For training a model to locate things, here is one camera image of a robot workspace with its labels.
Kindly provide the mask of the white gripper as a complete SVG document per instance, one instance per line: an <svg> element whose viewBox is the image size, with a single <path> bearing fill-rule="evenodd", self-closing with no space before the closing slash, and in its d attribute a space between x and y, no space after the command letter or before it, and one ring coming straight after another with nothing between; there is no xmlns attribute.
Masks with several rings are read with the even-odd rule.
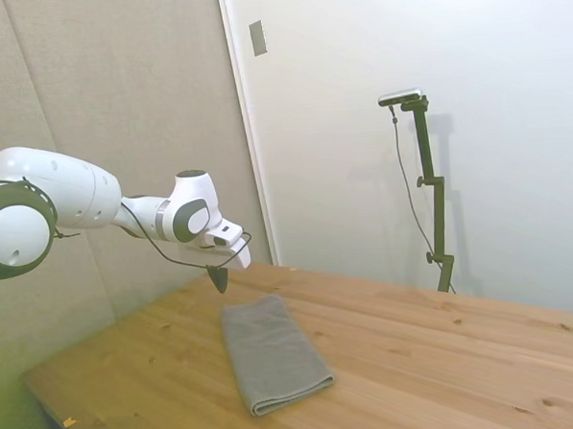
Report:
<svg viewBox="0 0 573 429"><path fill-rule="evenodd" d="M223 219L218 225L207 229L203 235L203 253L209 264L206 271L217 291L227 291L229 273L227 269L245 270L251 264L249 239L243 229Z"/></svg>

